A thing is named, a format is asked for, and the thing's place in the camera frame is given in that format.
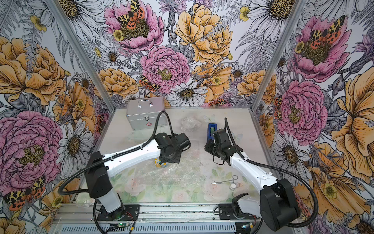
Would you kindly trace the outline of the upside-down yellow blue bowl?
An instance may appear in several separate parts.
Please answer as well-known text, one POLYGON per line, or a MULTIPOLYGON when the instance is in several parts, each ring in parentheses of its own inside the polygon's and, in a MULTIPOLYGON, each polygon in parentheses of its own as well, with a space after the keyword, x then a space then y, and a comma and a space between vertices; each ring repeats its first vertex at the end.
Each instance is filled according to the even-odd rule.
POLYGON ((160 159, 155 159, 154 162, 156 167, 159 169, 166 168, 169 165, 168 162, 162 162, 160 159))

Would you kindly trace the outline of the clear bubble wrap sheet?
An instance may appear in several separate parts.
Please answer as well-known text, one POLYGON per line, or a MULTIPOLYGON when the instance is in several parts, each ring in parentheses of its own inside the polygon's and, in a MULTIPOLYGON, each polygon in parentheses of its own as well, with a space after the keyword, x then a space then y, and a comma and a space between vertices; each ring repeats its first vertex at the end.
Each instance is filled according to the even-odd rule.
POLYGON ((225 185, 212 184, 222 179, 222 169, 201 160, 197 149, 190 149, 179 164, 156 167, 155 159, 132 166, 111 179, 124 202, 216 202, 226 201, 231 192, 225 185))
POLYGON ((202 123, 194 117, 186 117, 181 120, 181 130, 187 132, 196 131, 201 127, 202 123))

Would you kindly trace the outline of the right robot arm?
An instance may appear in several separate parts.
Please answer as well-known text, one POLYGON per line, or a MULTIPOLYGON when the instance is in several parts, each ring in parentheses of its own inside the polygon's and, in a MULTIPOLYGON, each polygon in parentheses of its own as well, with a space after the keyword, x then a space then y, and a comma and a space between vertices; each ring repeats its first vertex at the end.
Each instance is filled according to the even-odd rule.
POLYGON ((205 151, 238 170, 260 195, 259 199, 253 199, 242 193, 232 199, 231 210, 237 219, 254 215, 271 230, 277 231, 300 217, 301 211, 289 181, 279 180, 251 163, 243 149, 231 142, 224 129, 210 133, 205 151))

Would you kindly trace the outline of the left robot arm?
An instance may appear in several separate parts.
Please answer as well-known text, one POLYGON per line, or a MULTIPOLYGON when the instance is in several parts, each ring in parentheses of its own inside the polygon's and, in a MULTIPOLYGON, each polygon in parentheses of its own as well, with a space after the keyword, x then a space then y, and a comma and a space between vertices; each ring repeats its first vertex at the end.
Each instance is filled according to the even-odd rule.
POLYGON ((106 155, 95 152, 89 160, 89 169, 84 173, 89 196, 101 204, 107 214, 119 218, 125 208, 110 178, 150 159, 159 159, 161 164, 179 163, 182 153, 190 147, 191 142, 184 133, 158 133, 151 140, 127 150, 106 155))

